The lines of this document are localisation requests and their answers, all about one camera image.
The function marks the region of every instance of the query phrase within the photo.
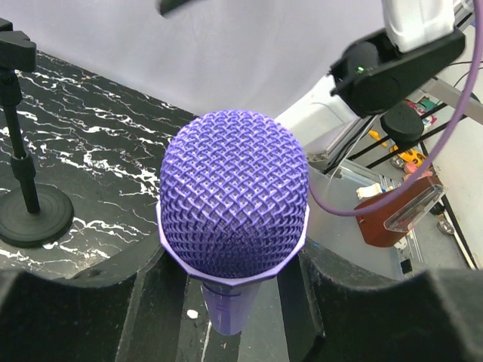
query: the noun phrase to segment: black stool seat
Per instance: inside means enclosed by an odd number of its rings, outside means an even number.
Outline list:
[[[424,132],[421,117],[406,102],[392,107],[381,117],[380,125],[398,146],[416,141]]]

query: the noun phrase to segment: white wall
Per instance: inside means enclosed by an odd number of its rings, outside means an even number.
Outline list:
[[[458,61],[471,60],[475,28],[466,29],[466,51]],[[441,79],[454,84],[469,70],[468,65],[446,68]],[[465,80],[457,86],[463,89]],[[478,77],[473,93],[483,101],[483,76]],[[447,107],[436,117],[441,124],[449,121],[454,109]],[[432,148],[440,133],[426,141]],[[454,209],[472,253],[483,262],[483,125],[470,118],[460,122],[446,147],[438,156],[435,166],[448,189],[448,200]]]
[[[383,26],[380,0],[205,0],[164,19],[155,0],[0,0],[50,54],[191,112],[277,116],[352,40]]]

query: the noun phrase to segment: microphone grille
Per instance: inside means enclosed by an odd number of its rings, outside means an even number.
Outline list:
[[[300,240],[308,179],[300,144],[278,122],[244,110],[208,113],[180,130],[162,161],[166,240],[208,275],[265,272]]]

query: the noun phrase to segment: black stand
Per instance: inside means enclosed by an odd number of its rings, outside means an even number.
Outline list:
[[[74,208],[66,194],[53,186],[35,185],[32,155],[23,147],[16,107],[22,92],[14,69],[35,69],[35,44],[11,23],[0,19],[0,105],[14,152],[11,167],[20,188],[0,198],[0,239],[15,247],[40,247],[58,240],[72,225]]]

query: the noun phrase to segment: purple microphone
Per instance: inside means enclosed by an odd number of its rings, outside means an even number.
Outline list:
[[[208,113],[180,130],[161,166],[163,247],[194,277],[214,328],[245,325],[260,282],[305,243],[309,170],[291,132],[256,112]]]

